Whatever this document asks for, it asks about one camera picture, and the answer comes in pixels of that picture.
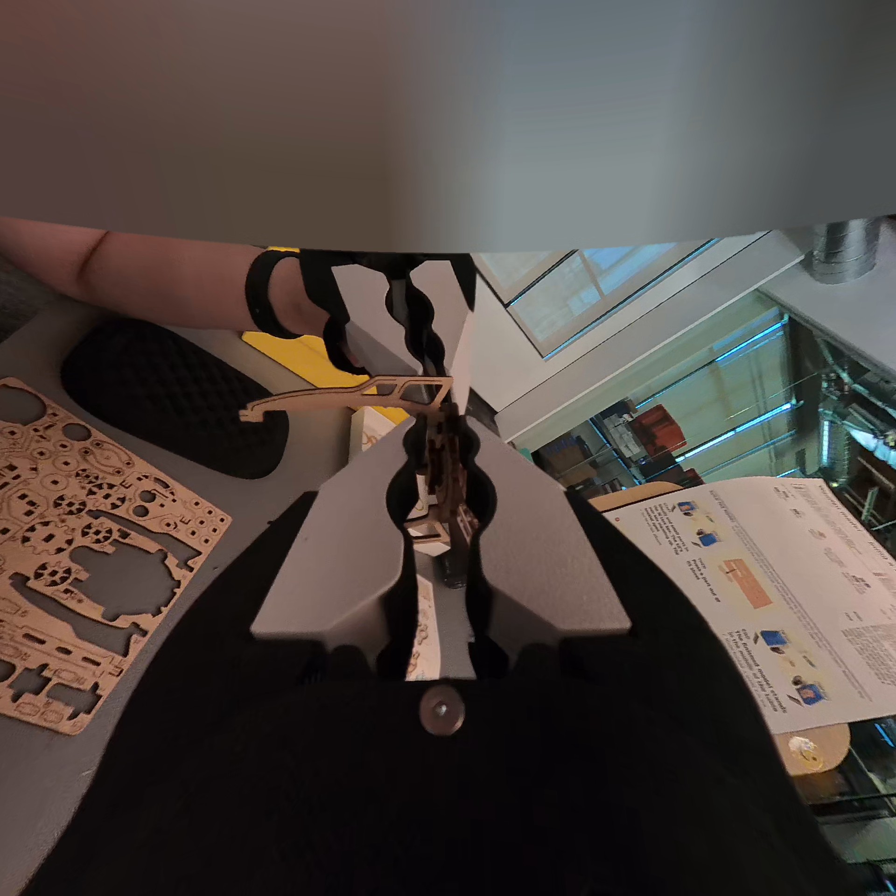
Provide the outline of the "printed instruction sign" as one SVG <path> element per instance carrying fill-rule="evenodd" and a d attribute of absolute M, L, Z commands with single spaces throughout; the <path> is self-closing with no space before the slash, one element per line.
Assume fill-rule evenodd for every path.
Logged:
<path fill-rule="evenodd" d="M 822 480 L 736 478 L 605 515 L 700 610 L 771 733 L 894 716 L 894 558 Z"/>

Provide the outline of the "window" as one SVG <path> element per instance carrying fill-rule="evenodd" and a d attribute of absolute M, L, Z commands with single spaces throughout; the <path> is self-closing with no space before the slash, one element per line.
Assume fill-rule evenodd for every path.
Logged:
<path fill-rule="evenodd" d="M 471 258 L 478 274 L 545 359 L 718 241 L 474 253 Z"/>

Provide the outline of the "yellow plastic bin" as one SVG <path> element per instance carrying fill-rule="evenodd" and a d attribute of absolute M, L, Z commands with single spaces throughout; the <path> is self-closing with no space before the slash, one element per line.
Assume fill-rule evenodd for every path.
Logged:
<path fill-rule="evenodd" d="M 306 286 L 300 251 L 275 245 L 261 245 L 258 251 L 250 263 L 243 286 L 253 335 L 245 331 L 242 340 L 314 387 L 346 387 L 367 381 L 367 375 L 350 373 L 333 365 L 323 338 L 298 337 L 285 331 L 276 321 L 267 294 L 268 282 L 274 266 L 287 256 L 298 257 L 310 301 L 332 316 L 327 307 L 315 302 Z"/>

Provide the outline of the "white cardboard box tray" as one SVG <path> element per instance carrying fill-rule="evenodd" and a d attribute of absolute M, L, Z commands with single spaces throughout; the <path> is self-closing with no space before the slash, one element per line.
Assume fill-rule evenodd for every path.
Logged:
<path fill-rule="evenodd" d="M 351 416 L 349 460 L 365 452 L 385 437 L 407 415 L 397 407 L 363 406 Z M 434 498 L 430 497 L 423 474 L 417 474 L 418 500 L 411 510 L 406 530 L 414 542 L 415 550 L 428 557 L 438 557 L 450 548 L 449 534 L 441 523 L 427 522 Z"/>

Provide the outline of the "wooden model assembly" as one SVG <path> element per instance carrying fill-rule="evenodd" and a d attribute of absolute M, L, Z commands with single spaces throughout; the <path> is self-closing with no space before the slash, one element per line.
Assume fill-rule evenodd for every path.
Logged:
<path fill-rule="evenodd" d="M 416 471 L 418 501 L 405 521 L 413 548 L 427 557 L 438 557 L 452 547 L 466 549 L 478 528 L 467 506 L 463 422 L 457 404 L 449 402 L 428 423 Z"/>

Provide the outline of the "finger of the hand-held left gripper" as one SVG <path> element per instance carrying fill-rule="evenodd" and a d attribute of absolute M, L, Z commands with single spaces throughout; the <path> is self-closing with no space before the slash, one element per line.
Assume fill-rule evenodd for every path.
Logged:
<path fill-rule="evenodd" d="M 441 369 L 452 378 L 453 402 L 465 407 L 471 385 L 477 271 L 470 257 L 428 259 L 411 273 L 433 307 L 432 332 L 444 351 Z"/>
<path fill-rule="evenodd" d="M 447 374 L 432 299 L 449 285 L 448 265 L 419 265 L 394 278 L 362 265 L 333 272 L 349 314 L 343 346 L 366 374 Z"/>

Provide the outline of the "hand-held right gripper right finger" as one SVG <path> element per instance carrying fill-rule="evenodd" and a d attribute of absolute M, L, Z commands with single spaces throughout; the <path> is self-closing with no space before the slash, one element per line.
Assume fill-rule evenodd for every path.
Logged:
<path fill-rule="evenodd" d="M 465 418 L 467 651 L 502 677 L 531 646 L 627 635 L 631 621 L 563 486 Z"/>

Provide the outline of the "wooden parts sheet hull cutouts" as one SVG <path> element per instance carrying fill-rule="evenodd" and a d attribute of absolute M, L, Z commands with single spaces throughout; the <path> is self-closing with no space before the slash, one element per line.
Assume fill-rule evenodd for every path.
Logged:
<path fill-rule="evenodd" d="M 14 377 L 37 415 L 2 412 L 2 716 L 81 733 L 176 605 L 231 518 L 212 502 Z M 158 559 L 171 595 L 112 610 L 84 590 L 77 550 Z"/>

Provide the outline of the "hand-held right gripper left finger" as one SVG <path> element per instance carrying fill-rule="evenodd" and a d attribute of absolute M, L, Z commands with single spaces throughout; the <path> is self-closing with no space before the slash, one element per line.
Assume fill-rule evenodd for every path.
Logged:
<path fill-rule="evenodd" d="M 313 497 L 250 630 L 260 641 L 356 647 L 384 678 L 405 678 L 418 621 L 416 553 L 389 516 L 407 463 L 407 419 Z"/>

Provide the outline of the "person's left hand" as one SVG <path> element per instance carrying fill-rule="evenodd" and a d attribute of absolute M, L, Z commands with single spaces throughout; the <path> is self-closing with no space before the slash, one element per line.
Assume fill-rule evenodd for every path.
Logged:
<path fill-rule="evenodd" d="M 267 294 L 278 324 L 298 337 L 322 339 L 330 315 L 310 301 L 298 257 L 287 256 L 272 269 Z"/>

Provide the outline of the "red storage crate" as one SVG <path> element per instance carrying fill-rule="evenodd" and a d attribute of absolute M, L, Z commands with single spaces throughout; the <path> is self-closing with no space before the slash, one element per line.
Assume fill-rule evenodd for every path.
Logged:
<path fill-rule="evenodd" d="M 687 447 L 681 426 L 662 404 L 649 407 L 635 416 L 630 428 L 652 460 L 665 454 L 674 454 Z"/>

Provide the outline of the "round silver duct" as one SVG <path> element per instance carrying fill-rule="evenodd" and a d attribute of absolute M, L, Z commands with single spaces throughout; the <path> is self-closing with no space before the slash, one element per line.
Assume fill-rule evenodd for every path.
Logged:
<path fill-rule="evenodd" d="M 882 218 L 833 221 L 813 226 L 809 274 L 818 284 L 858 281 L 877 266 Z"/>

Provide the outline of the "laminated instruction sheet on stand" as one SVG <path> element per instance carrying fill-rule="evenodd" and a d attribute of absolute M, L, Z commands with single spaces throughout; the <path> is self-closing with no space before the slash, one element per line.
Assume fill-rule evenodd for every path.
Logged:
<path fill-rule="evenodd" d="M 589 498 L 588 501 L 597 511 L 611 513 L 647 500 L 674 497 L 683 490 L 681 485 L 660 481 Z M 777 734 L 773 739 L 780 759 L 793 778 L 833 770 L 843 764 L 850 748 L 847 723 Z"/>

